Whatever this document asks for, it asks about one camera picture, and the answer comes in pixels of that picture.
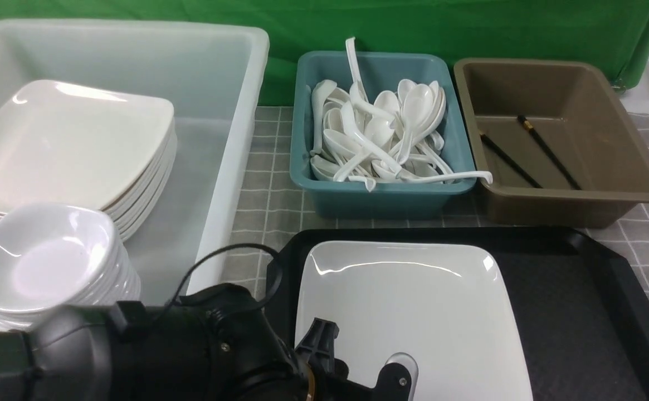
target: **chopstick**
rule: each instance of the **chopstick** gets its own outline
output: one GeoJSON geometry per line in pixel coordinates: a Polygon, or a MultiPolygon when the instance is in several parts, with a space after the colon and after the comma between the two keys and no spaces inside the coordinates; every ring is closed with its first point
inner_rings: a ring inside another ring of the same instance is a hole
{"type": "Polygon", "coordinates": [[[503,162],[507,163],[515,172],[521,177],[525,178],[525,181],[528,181],[530,185],[534,188],[542,188],[541,185],[535,181],[535,178],[532,178],[525,170],[523,170],[520,165],[518,165],[507,153],[505,153],[492,139],[488,138],[487,135],[483,134],[482,131],[479,132],[480,139],[482,139],[483,144],[487,145],[496,155],[498,155],[503,162]]]}
{"type": "Polygon", "coordinates": [[[545,152],[545,155],[551,160],[554,164],[554,166],[559,170],[559,172],[562,173],[564,178],[567,180],[567,183],[572,186],[572,188],[581,190],[582,187],[579,186],[576,180],[572,177],[572,175],[569,173],[569,171],[564,167],[563,163],[559,161],[559,159],[554,155],[554,152],[549,148],[549,146],[546,144],[545,140],[543,137],[538,134],[538,132],[535,130],[535,127],[531,124],[531,122],[528,121],[527,117],[525,116],[518,116],[518,121],[520,124],[523,125],[525,130],[527,130],[528,134],[533,137],[535,142],[538,143],[538,146],[545,152]]]}

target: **square white plate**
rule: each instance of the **square white plate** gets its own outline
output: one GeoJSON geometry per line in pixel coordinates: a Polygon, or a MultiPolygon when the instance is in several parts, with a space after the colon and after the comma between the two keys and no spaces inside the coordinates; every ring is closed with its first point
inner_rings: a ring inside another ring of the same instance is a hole
{"type": "Polygon", "coordinates": [[[531,401],[505,282],[483,249],[331,241],[309,253],[295,343],[315,317],[339,325],[335,357],[372,388],[394,353],[418,364],[414,399],[531,401]]]}
{"type": "Polygon", "coordinates": [[[135,183],[172,124],[166,99],[25,85],[0,108],[0,212],[43,201],[105,208],[135,183]]]}

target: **green curtain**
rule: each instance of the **green curtain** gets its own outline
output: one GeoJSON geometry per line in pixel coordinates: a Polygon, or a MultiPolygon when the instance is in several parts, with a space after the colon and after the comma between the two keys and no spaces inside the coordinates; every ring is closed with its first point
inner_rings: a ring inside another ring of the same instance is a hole
{"type": "Polygon", "coordinates": [[[343,50],[584,61],[634,86],[649,0],[0,0],[2,18],[119,18],[258,26],[270,36],[261,104],[288,105],[299,56],[343,50]]]}

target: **stack of square plates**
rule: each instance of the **stack of square plates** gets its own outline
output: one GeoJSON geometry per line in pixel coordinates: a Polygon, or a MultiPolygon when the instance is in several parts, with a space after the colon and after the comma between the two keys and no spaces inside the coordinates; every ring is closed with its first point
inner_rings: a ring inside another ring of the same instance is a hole
{"type": "Polygon", "coordinates": [[[103,211],[125,241],[158,201],[176,149],[166,99],[31,82],[0,108],[0,220],[65,203],[103,211]]]}

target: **bowl rim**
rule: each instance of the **bowl rim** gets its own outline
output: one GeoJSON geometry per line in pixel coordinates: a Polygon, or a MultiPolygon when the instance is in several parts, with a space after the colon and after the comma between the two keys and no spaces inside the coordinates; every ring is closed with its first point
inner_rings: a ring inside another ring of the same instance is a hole
{"type": "MultiPolygon", "coordinates": [[[[28,205],[20,206],[18,208],[13,209],[10,213],[6,214],[5,217],[0,220],[0,228],[5,229],[5,226],[9,227],[11,221],[21,217],[24,213],[29,213],[34,210],[44,210],[45,208],[52,208],[52,209],[59,208],[60,210],[80,211],[82,213],[88,213],[92,216],[98,216],[98,218],[100,218],[105,223],[105,225],[109,228],[107,232],[109,241],[108,241],[107,249],[105,250],[105,256],[103,257],[102,261],[100,261],[99,266],[93,269],[88,276],[82,279],[82,283],[79,289],[77,290],[77,292],[82,291],[85,287],[89,285],[90,282],[94,280],[96,276],[100,274],[100,272],[103,271],[103,269],[105,269],[105,267],[107,267],[105,262],[107,262],[110,259],[111,254],[118,249],[117,245],[118,243],[120,243],[121,239],[116,229],[116,225],[108,215],[106,215],[101,211],[95,211],[92,209],[82,208],[79,206],[65,205],[63,203],[41,202],[41,203],[30,203],[28,205]]],[[[14,309],[11,307],[0,307],[0,313],[20,315],[20,314],[32,314],[37,312],[45,312],[47,310],[50,310],[54,307],[61,305],[64,302],[67,302],[69,299],[72,299],[73,296],[74,294],[67,294],[65,295],[64,299],[52,301],[50,302],[50,305],[45,305],[42,307],[32,307],[32,308],[23,308],[23,309],[14,309]]]]}

